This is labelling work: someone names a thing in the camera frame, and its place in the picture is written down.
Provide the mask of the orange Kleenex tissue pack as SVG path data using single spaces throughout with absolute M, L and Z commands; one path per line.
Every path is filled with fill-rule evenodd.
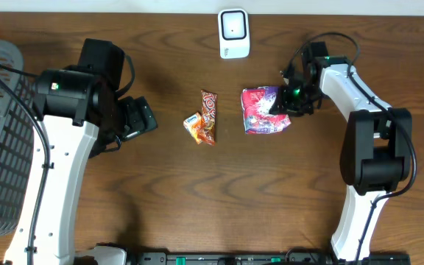
M 202 140 L 199 138 L 199 132 L 202 125 L 202 118 L 199 112 L 196 112 L 192 116 L 184 120 L 183 126 L 196 141 L 197 144 L 201 144 Z

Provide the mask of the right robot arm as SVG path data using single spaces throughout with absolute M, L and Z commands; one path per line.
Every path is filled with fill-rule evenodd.
M 369 261 L 370 240 L 386 201 L 408 191 L 417 164 L 411 141 L 411 114 L 376 96 L 356 73 L 353 61 L 331 56 L 324 42 L 304 43 L 296 52 L 303 72 L 282 71 L 271 114 L 301 117 L 330 99 L 347 122 L 339 159 L 347 188 L 342 215 L 331 237 L 332 259 L 345 264 Z

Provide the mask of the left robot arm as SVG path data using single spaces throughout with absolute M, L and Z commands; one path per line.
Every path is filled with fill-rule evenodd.
M 125 141 L 155 130 L 143 97 L 128 95 L 121 74 L 132 61 L 107 40 L 86 39 L 77 64 L 35 80 L 32 165 L 5 264 L 130 264 L 127 249 L 98 244 L 77 252 L 74 226 L 85 167 Z

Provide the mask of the purple snack packet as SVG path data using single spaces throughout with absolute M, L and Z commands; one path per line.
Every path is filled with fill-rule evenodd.
M 241 93 L 244 131 L 246 134 L 273 134 L 282 132 L 291 124 L 286 114 L 271 114 L 278 86 L 245 88 Z

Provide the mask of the orange chocolate bar wrapper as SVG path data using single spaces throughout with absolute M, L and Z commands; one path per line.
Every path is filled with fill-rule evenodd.
M 217 95 L 215 93 L 202 91 L 201 128 L 198 137 L 211 146 L 216 143 L 216 103 Z

